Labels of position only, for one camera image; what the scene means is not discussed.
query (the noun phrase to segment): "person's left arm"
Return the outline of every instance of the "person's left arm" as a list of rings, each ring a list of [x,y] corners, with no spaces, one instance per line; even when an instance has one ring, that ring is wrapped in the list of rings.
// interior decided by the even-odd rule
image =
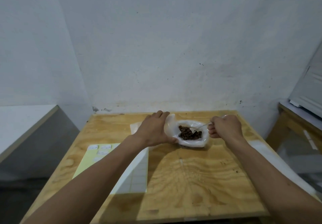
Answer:
[[[90,223],[137,154],[146,147],[176,143],[164,124],[169,112],[148,115],[138,131],[128,136],[103,159],[80,173],[40,206],[24,224]]]

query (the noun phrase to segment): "white plastic bag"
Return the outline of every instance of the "white plastic bag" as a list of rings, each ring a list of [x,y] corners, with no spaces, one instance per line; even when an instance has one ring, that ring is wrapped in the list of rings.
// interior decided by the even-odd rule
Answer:
[[[137,122],[130,125],[131,134],[134,134],[138,130],[141,123],[142,122]],[[164,131],[169,137],[178,138],[179,144],[183,146],[188,146],[192,148],[202,148],[207,144],[209,140],[209,134],[206,126],[203,126],[199,129],[200,131],[202,131],[202,138],[197,140],[183,140],[181,137],[179,137],[179,134],[181,133],[181,131],[179,130],[180,125],[198,128],[199,126],[204,125],[204,123],[195,120],[176,120],[175,114],[170,114],[166,119]]]

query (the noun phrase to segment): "forearm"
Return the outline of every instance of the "forearm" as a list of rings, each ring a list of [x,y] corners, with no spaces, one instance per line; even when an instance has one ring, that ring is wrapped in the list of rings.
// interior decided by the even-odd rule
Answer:
[[[39,207],[25,224],[90,223],[125,169],[143,149],[140,145],[137,138],[127,137]]]
[[[281,174],[246,141],[231,145],[231,151],[277,223],[320,223],[320,202]]]

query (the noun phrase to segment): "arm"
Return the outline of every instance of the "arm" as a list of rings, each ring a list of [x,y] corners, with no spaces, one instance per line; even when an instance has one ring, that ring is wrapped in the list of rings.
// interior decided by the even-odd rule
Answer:
[[[25,224],[90,223],[125,169],[146,147],[176,143],[164,133],[169,112],[148,115],[138,131],[116,149],[83,171],[40,206]]]
[[[243,137],[234,115],[213,117],[208,127],[212,138],[222,138],[251,179],[261,200],[277,223],[321,223],[322,204],[290,181]]]

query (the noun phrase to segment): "dry pet food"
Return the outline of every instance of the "dry pet food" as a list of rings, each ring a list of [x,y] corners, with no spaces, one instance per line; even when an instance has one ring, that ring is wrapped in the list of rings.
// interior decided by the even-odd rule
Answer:
[[[179,126],[179,130],[181,131],[179,137],[181,137],[183,140],[197,140],[202,138],[201,131],[195,131],[194,134],[192,134],[190,128],[186,126]]]

